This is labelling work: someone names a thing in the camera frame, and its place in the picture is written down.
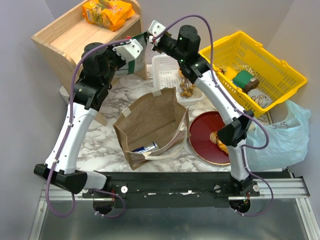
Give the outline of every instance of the wooden box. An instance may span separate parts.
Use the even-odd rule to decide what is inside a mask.
[[[68,93],[70,93],[73,72],[87,44],[108,43],[142,32],[139,3],[136,0],[123,1],[131,3],[136,14],[127,19],[117,31],[110,31],[103,26],[87,23],[82,13],[82,5],[87,2],[85,0],[31,37]],[[82,68],[78,72],[76,81],[79,79],[81,70]],[[146,66],[135,74],[147,79]],[[117,80],[115,77],[112,83],[115,84]],[[103,125],[107,124],[100,112],[95,119]]]

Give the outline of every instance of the red plate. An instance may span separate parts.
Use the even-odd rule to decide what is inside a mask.
[[[197,116],[190,126],[189,141],[193,150],[211,164],[230,164],[228,154],[222,151],[217,144],[217,131],[224,125],[217,111],[208,111]]]

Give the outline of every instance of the energy drink can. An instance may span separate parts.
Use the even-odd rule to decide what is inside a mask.
[[[136,154],[143,154],[146,152],[154,152],[158,149],[159,149],[159,146],[153,141],[148,145],[145,145],[145,146],[142,146],[142,147],[139,147],[139,148],[133,150],[132,152],[134,152]]]

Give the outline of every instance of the brown bag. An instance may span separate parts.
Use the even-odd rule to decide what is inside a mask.
[[[172,158],[186,143],[189,112],[177,102],[176,89],[165,88],[147,93],[127,107],[113,124],[120,147],[132,170],[149,160]],[[155,142],[159,149],[146,153],[131,152]],[[175,144],[181,146],[169,155],[161,155]]]

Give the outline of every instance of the marble table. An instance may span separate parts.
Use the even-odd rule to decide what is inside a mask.
[[[77,168],[79,170],[132,172],[119,146],[113,123],[131,103],[153,91],[151,66],[147,67],[148,80],[141,80],[135,75],[126,76],[121,78],[109,91],[100,110],[107,118],[107,125],[103,126],[95,120],[91,123],[78,155]],[[63,87],[60,93],[68,101],[68,94]],[[190,122],[202,113],[215,110],[212,103],[205,97],[195,105],[189,106]],[[259,120],[264,124],[269,124],[270,119],[269,115],[264,115]],[[197,156],[187,141],[183,150],[174,159],[149,161],[135,172],[229,172],[230,169],[230,165],[213,165],[204,161]]]

